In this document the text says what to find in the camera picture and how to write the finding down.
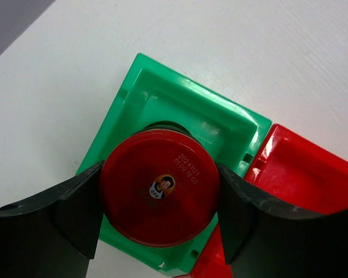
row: red jar lid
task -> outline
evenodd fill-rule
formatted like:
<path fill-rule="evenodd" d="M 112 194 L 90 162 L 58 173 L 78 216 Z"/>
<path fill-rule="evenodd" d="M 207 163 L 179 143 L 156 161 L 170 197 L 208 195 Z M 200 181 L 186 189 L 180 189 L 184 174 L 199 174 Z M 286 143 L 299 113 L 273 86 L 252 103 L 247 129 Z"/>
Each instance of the red jar lid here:
<path fill-rule="evenodd" d="M 123 141 L 106 160 L 100 197 L 111 225 L 128 239 L 170 247 L 197 236 L 218 207 L 219 174 L 193 138 L 153 129 Z"/>

